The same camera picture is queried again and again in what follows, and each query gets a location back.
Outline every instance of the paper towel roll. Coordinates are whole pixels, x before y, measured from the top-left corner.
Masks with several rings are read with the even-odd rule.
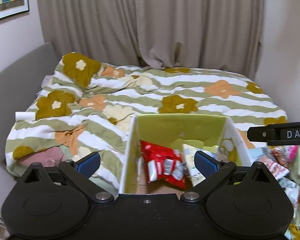
[[[16,112],[16,121],[35,121],[35,112]]]

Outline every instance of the barcode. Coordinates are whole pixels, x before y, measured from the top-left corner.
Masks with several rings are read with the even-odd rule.
[[[164,175],[170,175],[171,174],[171,170],[172,170],[172,166],[173,166],[173,160],[169,160],[169,159],[165,159],[163,162],[163,166],[164,166]]]

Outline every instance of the orange flower pattern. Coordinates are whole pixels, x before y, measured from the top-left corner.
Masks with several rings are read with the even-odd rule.
[[[237,96],[240,94],[239,91],[233,90],[232,86],[225,80],[215,82],[213,85],[206,87],[204,91],[208,94],[222,98],[228,98],[229,96]]]
[[[77,128],[71,131],[56,132],[55,140],[60,143],[68,146],[72,156],[75,156],[78,153],[78,136],[85,131],[84,126],[81,124]]]
[[[106,107],[106,103],[104,102],[105,100],[106,98],[103,95],[98,94],[98,95],[94,95],[91,99],[88,98],[81,99],[79,105],[93,107],[98,111],[102,111]]]
[[[110,76],[110,77],[124,77],[124,70],[123,69],[115,69],[109,65],[101,72],[100,76]]]

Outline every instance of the pink pillow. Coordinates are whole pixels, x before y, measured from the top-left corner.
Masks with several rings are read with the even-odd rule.
[[[63,162],[65,157],[60,147],[55,146],[47,150],[31,153],[18,159],[18,163],[22,166],[28,167],[31,163],[42,163],[43,167],[54,167],[60,162]]]

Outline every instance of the pile of snack packages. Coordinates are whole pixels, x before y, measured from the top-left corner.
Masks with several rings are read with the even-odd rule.
[[[218,146],[207,147],[201,141],[177,139],[168,147],[140,141],[148,183],[163,179],[175,186],[186,188],[188,177],[194,187],[205,177],[194,166],[194,155],[203,151],[218,161],[227,159]],[[294,217],[286,237],[300,237],[300,146],[263,147],[249,150],[252,162],[261,161],[278,180],[290,199]]]
[[[186,177],[193,187],[205,179],[194,166],[197,151],[203,151],[217,160],[226,159],[225,155],[217,153],[218,146],[207,147],[197,140],[177,139],[171,144],[171,148],[140,141],[140,147],[148,183],[164,179],[183,189],[186,188]]]

